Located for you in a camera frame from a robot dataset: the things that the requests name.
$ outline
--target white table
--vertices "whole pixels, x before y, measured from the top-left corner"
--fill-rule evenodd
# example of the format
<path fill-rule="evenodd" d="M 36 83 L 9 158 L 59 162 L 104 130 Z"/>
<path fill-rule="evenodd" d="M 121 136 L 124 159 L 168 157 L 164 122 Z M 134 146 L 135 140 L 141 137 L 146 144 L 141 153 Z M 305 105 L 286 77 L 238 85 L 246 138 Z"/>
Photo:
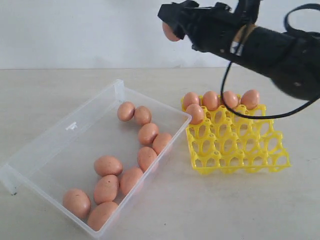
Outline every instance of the white table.
<path fill-rule="evenodd" d="M 219 91 L 224 68 L 1 70 L 0 164 L 102 88 L 125 85 L 175 108 L 189 91 Z M 227 90 L 256 88 L 269 114 L 301 101 L 265 77 L 235 67 Z M 212 174 L 191 168 L 186 144 L 114 229 L 114 240 L 320 239 L 320 102 L 275 121 L 292 167 L 278 173 Z M 89 237 L 26 188 L 11 196 L 0 186 L 0 239 L 86 240 Z"/>

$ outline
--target egg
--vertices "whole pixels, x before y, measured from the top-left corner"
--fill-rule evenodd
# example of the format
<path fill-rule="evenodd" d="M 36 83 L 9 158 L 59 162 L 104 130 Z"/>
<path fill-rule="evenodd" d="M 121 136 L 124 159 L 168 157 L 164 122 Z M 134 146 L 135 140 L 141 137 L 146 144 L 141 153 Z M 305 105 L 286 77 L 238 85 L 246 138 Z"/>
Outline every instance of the egg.
<path fill-rule="evenodd" d="M 138 152 L 138 164 L 143 172 L 145 172 L 150 165 L 156 160 L 157 153 L 151 147 L 144 146 Z"/>
<path fill-rule="evenodd" d="M 162 22 L 162 30 L 168 40 L 172 42 L 177 42 L 180 40 L 180 38 L 174 35 L 174 32 L 172 31 L 171 27 L 165 22 Z"/>
<path fill-rule="evenodd" d="M 104 177 L 106 175 L 118 176 L 123 171 L 123 165 L 121 161 L 119 161 L 116 157 L 111 155 L 104 155 L 99 157 L 94 162 L 93 166 L 96 174 L 98 174 L 101 177 Z"/>
<path fill-rule="evenodd" d="M 187 109 L 187 107 L 189 107 L 191 104 L 200 104 L 199 96 L 195 92 L 188 92 L 186 95 L 184 95 L 182 101 L 184 109 Z"/>
<path fill-rule="evenodd" d="M 119 192 L 119 179 L 115 175 L 101 178 L 94 188 L 93 198 L 97 205 L 115 200 Z"/>
<path fill-rule="evenodd" d="M 143 125 L 138 132 L 138 140 L 142 145 L 152 144 L 156 136 L 159 134 L 159 128 L 156 124 L 150 122 Z"/>
<path fill-rule="evenodd" d="M 132 102 L 125 101 L 117 110 L 118 119 L 122 122 L 131 120 L 134 117 L 135 109 L 136 107 Z"/>
<path fill-rule="evenodd" d="M 146 106 L 139 106 L 134 111 L 134 120 L 138 125 L 145 125 L 151 122 L 152 114 Z"/>
<path fill-rule="evenodd" d="M 186 108 L 186 113 L 192 116 L 190 124 L 200 124 L 205 119 L 205 112 L 198 104 L 191 104 Z"/>
<path fill-rule="evenodd" d="M 220 106 L 220 99 L 216 92 L 207 91 L 202 97 L 202 105 L 209 111 L 215 111 Z"/>
<path fill-rule="evenodd" d="M 94 231 L 99 231 L 117 209 L 118 204 L 107 201 L 96 206 L 90 213 L 87 224 Z"/>
<path fill-rule="evenodd" d="M 238 96 L 232 91 L 225 91 L 223 93 L 223 98 L 224 99 L 221 99 L 221 101 L 225 103 L 229 108 L 234 109 L 238 106 Z"/>
<path fill-rule="evenodd" d="M 131 189 L 137 184 L 139 179 L 143 176 L 143 172 L 140 168 L 134 166 L 125 171 L 120 180 L 120 190 L 123 195 L 127 195 Z"/>
<path fill-rule="evenodd" d="M 171 139 L 172 139 L 172 136 L 168 132 L 159 133 L 155 137 L 152 143 L 152 148 L 157 155 L 159 155 L 162 152 L 162 150 L 167 146 L 167 144 L 170 142 Z"/>
<path fill-rule="evenodd" d="M 81 220 L 87 218 L 91 210 L 90 198 L 78 188 L 72 188 L 63 195 L 62 205 Z"/>
<path fill-rule="evenodd" d="M 248 110 L 252 110 L 256 108 L 259 102 L 260 102 L 260 94 L 255 89 L 246 91 L 240 101 L 240 103 L 245 105 L 246 109 Z"/>

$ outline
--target plastic box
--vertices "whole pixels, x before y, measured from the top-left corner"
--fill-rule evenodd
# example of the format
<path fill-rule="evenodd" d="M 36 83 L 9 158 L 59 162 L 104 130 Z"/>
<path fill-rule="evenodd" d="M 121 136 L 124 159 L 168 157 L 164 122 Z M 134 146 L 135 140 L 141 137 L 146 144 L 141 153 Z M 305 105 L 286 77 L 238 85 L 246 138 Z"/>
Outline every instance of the plastic box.
<path fill-rule="evenodd" d="M 123 101 L 131 101 L 136 107 L 148 107 L 152 112 L 152 122 L 158 125 L 160 132 L 172 134 L 172 140 L 131 192 L 125 198 L 120 196 L 115 200 L 119 206 L 104 226 L 94 231 L 65 209 L 62 199 L 68 189 L 80 188 L 90 197 L 91 209 L 96 206 L 93 192 L 99 176 L 94 170 L 94 161 L 102 155 L 119 158 L 123 163 L 123 171 L 138 166 L 137 153 L 141 146 L 137 134 L 140 127 L 133 119 L 129 122 L 118 120 L 117 109 Z M 134 204 L 132 198 L 141 187 L 145 188 L 150 183 L 159 164 L 170 157 L 178 137 L 184 135 L 186 138 L 185 129 L 190 121 L 189 114 L 128 89 L 122 80 L 116 80 L 13 155 L 0 168 L 0 180 L 12 195 L 17 193 L 20 184 L 27 185 L 93 238 L 104 238 L 118 216 L 128 213 L 127 210 Z"/>

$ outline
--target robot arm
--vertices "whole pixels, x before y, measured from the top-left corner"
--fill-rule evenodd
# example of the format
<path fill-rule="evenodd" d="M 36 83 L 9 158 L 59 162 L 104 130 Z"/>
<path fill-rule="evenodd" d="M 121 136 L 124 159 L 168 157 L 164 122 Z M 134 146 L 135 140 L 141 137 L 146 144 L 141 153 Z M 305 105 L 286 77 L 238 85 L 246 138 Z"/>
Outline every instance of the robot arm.
<path fill-rule="evenodd" d="M 239 0 L 234 12 L 217 2 L 199 7 L 193 0 L 163 4 L 158 17 L 175 36 L 188 36 L 192 49 L 212 53 L 266 76 L 287 95 L 312 100 L 320 96 L 320 33 L 292 28 L 288 16 L 294 11 L 314 9 L 306 4 L 284 19 L 287 32 L 279 33 L 255 25 L 261 0 Z"/>

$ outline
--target yellow egg tray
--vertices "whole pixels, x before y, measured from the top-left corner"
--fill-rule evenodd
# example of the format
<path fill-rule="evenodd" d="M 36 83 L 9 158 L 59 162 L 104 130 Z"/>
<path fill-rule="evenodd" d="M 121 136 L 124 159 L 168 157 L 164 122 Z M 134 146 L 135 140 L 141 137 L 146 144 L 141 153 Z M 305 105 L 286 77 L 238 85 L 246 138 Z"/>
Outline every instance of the yellow egg tray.
<path fill-rule="evenodd" d="M 215 111 L 209 111 L 205 106 L 202 109 L 203 122 L 189 124 L 186 128 L 191 164 L 201 175 L 216 170 L 225 174 L 238 170 L 257 173 L 262 169 L 279 172 L 291 167 L 289 154 L 282 144 L 283 134 L 274 130 L 273 119 L 239 117 L 223 105 Z M 265 105 L 259 104 L 248 110 L 241 104 L 235 111 L 248 116 L 265 116 L 266 109 Z"/>

